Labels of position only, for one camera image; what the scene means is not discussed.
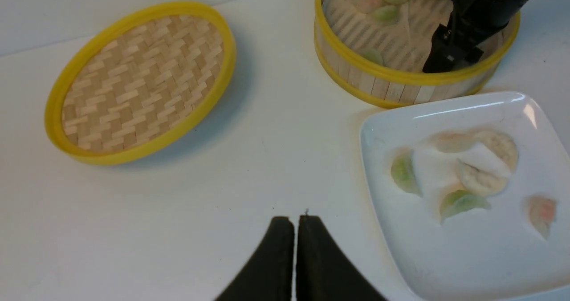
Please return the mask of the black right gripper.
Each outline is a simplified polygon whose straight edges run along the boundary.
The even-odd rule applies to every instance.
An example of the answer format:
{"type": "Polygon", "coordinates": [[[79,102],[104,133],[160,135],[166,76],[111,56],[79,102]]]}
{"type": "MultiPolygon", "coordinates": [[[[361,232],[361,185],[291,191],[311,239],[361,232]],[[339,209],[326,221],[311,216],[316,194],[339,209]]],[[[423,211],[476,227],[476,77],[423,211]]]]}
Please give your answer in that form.
{"type": "Polygon", "coordinates": [[[462,60],[476,62],[477,45],[503,30],[529,0],[450,0],[453,9],[447,27],[433,33],[423,73],[454,70],[462,60]]]}

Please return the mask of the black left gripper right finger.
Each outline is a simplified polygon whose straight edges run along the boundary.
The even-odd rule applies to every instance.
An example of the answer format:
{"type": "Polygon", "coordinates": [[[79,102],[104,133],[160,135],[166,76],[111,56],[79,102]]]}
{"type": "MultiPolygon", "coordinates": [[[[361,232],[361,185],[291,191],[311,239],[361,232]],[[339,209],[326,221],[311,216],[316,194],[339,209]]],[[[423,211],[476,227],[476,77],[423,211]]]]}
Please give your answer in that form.
{"type": "Polygon", "coordinates": [[[301,215],[297,235],[298,301],[384,301],[336,244],[319,216],[301,215]]]}

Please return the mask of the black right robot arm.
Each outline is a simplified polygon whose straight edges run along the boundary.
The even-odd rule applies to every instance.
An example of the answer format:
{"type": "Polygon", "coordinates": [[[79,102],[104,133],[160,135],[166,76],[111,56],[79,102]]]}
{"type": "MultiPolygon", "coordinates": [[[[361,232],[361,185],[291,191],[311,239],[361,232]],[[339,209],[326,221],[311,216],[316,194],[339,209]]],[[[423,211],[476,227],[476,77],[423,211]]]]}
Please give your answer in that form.
{"type": "Polygon", "coordinates": [[[444,73],[458,64],[477,63],[479,44],[505,29],[529,0],[450,0],[453,8],[447,25],[439,25],[423,73],[444,73]]]}

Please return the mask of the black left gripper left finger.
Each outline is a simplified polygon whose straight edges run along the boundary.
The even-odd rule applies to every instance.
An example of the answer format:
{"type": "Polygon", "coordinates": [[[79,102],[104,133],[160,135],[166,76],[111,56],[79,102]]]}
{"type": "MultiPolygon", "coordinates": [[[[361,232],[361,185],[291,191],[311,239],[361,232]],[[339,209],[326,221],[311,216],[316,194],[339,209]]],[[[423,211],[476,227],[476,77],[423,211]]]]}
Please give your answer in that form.
{"type": "Polygon", "coordinates": [[[295,228],[286,216],[275,216],[264,237],[218,301],[290,301],[295,228]]]}

